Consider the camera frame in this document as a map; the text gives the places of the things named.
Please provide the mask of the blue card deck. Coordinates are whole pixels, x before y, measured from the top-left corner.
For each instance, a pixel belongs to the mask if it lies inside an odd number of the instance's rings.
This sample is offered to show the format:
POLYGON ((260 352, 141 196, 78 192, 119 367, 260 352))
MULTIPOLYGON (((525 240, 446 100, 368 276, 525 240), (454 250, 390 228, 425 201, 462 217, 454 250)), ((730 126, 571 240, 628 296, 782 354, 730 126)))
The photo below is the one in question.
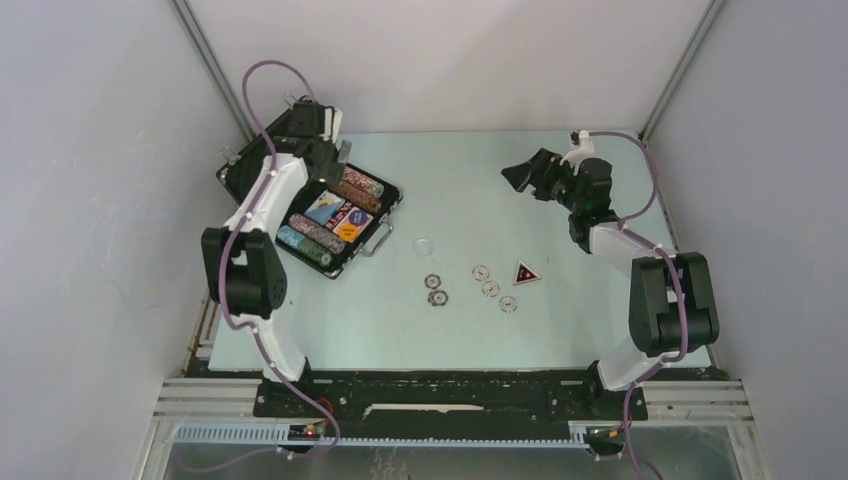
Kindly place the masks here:
POLYGON ((303 215, 316 224, 325 226, 344 202, 345 199, 335 193, 324 191, 306 209, 303 215))

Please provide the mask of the blue small blind button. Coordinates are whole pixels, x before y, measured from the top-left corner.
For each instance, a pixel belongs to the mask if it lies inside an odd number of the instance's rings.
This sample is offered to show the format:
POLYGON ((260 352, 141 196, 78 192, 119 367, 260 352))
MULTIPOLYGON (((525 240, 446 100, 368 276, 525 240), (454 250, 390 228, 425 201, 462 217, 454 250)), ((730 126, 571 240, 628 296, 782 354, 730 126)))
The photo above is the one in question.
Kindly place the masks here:
POLYGON ((370 222, 371 216, 367 212, 357 209, 350 213, 348 220, 352 225, 362 227, 370 222))

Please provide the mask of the red black triangle token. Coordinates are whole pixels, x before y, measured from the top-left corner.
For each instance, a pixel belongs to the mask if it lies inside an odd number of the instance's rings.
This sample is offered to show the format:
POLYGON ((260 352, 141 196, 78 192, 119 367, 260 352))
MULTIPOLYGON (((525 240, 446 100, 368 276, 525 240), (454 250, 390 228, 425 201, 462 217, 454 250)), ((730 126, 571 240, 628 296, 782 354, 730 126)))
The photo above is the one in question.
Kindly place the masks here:
POLYGON ((532 267, 523 260, 519 260, 516 265, 516 270, 513 276, 513 284, 515 286, 525 285, 541 280, 542 277, 532 267))

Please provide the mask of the clear dealer button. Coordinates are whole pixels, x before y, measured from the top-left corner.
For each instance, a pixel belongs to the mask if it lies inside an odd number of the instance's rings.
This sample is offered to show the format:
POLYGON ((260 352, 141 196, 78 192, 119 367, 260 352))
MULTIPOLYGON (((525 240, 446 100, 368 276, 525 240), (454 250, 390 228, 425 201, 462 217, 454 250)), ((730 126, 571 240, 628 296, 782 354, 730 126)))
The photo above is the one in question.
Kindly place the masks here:
POLYGON ((433 243, 430 239, 420 238, 413 242, 412 251, 420 257, 430 256, 433 252, 433 243))

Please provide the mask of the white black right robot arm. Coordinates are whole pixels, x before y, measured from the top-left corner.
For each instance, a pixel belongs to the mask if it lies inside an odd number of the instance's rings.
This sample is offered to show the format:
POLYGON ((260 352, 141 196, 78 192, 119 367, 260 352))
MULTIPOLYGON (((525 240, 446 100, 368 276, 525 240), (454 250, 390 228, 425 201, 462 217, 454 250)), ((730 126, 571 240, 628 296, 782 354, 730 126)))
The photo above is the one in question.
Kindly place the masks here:
POLYGON ((638 234, 612 207, 613 167, 580 150, 560 155, 538 150, 502 169, 511 188, 530 188, 539 201, 569 213, 571 240, 605 260, 630 282, 628 335, 597 361, 597 381, 581 392, 585 411, 606 418, 622 403, 620 391, 718 340, 720 325, 706 257, 671 254, 638 234))

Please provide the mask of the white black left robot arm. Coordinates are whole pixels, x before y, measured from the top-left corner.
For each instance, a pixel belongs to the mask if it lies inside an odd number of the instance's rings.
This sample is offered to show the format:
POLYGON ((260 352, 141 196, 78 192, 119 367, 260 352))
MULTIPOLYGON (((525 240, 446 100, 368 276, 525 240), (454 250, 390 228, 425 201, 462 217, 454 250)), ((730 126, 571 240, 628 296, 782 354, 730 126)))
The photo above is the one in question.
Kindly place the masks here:
POLYGON ((201 236, 211 298, 230 329, 253 339, 271 377, 286 381, 277 402, 297 417, 312 411, 316 390, 299 379, 307 358, 296 341, 275 331, 288 289, 276 232, 309 181, 340 181, 345 160, 336 142, 342 118, 333 106, 296 101, 278 119, 276 132, 261 132, 259 170, 235 213, 201 236))

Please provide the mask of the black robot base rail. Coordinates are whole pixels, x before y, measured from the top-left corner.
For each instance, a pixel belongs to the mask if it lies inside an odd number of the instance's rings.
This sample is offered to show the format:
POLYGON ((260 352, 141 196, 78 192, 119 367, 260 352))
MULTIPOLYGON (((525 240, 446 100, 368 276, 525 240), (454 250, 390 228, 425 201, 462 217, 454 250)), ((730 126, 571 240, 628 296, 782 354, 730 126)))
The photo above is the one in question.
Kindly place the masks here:
POLYGON ((591 369, 536 371, 314 370, 296 382, 262 381, 253 414, 332 415, 346 439, 566 440, 580 421, 620 426, 648 418, 642 390, 605 390, 591 369))

